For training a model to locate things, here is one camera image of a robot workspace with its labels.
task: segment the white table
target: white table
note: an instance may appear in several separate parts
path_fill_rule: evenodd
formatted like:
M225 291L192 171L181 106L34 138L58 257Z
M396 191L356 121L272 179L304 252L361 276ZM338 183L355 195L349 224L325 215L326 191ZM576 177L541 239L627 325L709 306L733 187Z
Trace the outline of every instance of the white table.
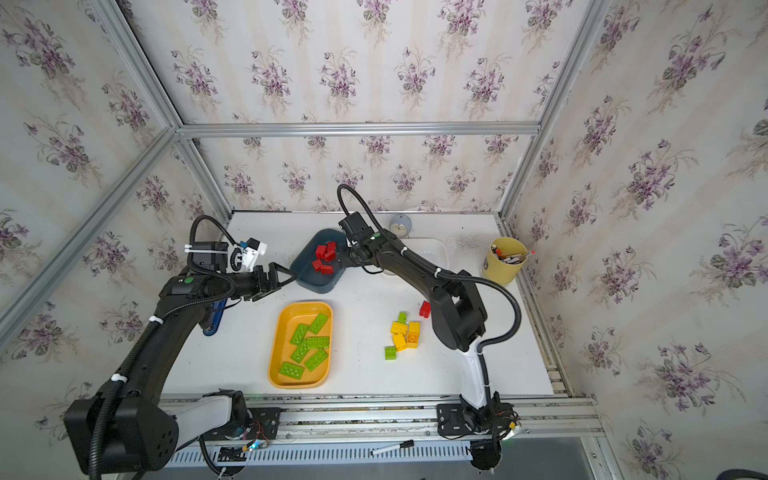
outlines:
M391 214L377 215L383 226ZM450 269L480 274L490 243L499 237L495 216L461 214L409 214L410 237L441 240L448 249ZM260 263L290 266L293 258L323 228L338 227L342 214L238 212L229 231L235 240L249 237L266 242ZM506 396L547 396L552 387L528 314L515 282L507 288L521 304L520 330L510 340L484 350L492 390ZM488 311L485 338L501 335L512 325L512 309L498 292L478 286ZM266 377L275 325L287 305L321 300L333 308L333 351L330 373L314 389L278 389ZM319 295L297 283L258 302L242 302L228 309L218 332L210 337L195 328L168 375L166 397L239 389L246 395L456 395L459 393L459 355L437 339L429 319L419 317L424 298L398 277L369 275L347 269L329 293ZM400 311L422 322L418 349L384 360L384 347L392 345L389 329Z

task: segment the marker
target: marker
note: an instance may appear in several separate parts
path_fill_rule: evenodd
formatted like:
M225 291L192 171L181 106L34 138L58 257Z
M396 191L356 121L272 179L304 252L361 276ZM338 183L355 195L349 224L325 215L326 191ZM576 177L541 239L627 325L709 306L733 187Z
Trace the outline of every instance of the marker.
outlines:
M408 447L413 447L413 440L405 440L403 443L396 443L395 445L390 445L388 447L371 450L371 455L379 455L384 452L391 452L392 450L407 449Z

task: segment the lego brick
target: lego brick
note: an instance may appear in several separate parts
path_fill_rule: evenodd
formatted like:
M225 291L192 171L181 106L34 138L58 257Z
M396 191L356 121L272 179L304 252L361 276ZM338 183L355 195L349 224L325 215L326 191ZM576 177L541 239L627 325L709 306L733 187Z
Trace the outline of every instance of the lego brick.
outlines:
M392 343L395 344L395 350L398 352L400 350L406 349L406 338L402 335L402 333L397 333L396 335L392 335Z
M312 325L310 325L310 332L317 335L320 333L320 329L323 328L323 325L325 325L327 321L328 316L326 316L324 313L319 314L317 318L315 318L315 321L312 322Z
M293 355L291 355L290 358L296 363L301 363L301 361L304 360L304 357L307 353L309 353L310 350L311 348L309 343L307 343L306 339L304 339L296 348L296 352L293 352Z
M328 352L326 352L323 349L317 350L314 355L312 355L306 362L304 362L304 366L307 370L312 372L314 369L316 369L320 363L323 363L328 359Z
M290 342L293 345L301 345L301 341L304 340L304 336L306 335L306 330L309 328L309 325L306 325L305 323L300 323L298 327L296 327L296 332L293 332L293 336L290 339Z
M304 340L311 349L326 349L331 345L331 339L327 336L310 336Z
M392 335L395 335L397 333L402 333L405 335L405 333L408 331L408 327L403 325L400 322L392 322L392 329L389 331Z
M424 318L429 318L429 314L432 311L432 305L429 304L429 302L422 303L422 308L419 309L419 315L423 316Z
M280 373L285 376L293 377L296 380L300 380L301 375L304 374L304 367L293 365L291 362L283 362L283 365L280 367Z

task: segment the yellow lego brick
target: yellow lego brick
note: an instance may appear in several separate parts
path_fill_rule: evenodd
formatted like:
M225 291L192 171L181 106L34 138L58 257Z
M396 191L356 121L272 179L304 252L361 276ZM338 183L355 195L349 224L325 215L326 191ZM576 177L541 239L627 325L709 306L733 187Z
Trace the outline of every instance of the yellow lego brick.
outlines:
M398 352L405 350L406 347L406 338L402 335L402 333L397 333L395 335L392 335L392 342L395 344L395 350Z
M392 322L392 329L389 331L392 335L397 335L398 333L401 333L402 335L405 335L408 331L408 327L400 322Z

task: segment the yellow cup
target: yellow cup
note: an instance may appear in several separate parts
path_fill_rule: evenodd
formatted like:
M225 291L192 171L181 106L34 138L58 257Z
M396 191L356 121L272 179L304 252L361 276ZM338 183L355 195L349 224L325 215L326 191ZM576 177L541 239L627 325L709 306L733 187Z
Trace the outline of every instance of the yellow cup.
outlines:
M502 256L528 252L525 245L510 237L499 237L493 240L493 244L502 252ZM523 263L518 265L504 263L496 258L496 255L491 251L491 246L488 245L488 252L485 254L485 260L482 263L482 275L488 280L505 285L515 279L527 261L528 258L526 257Z

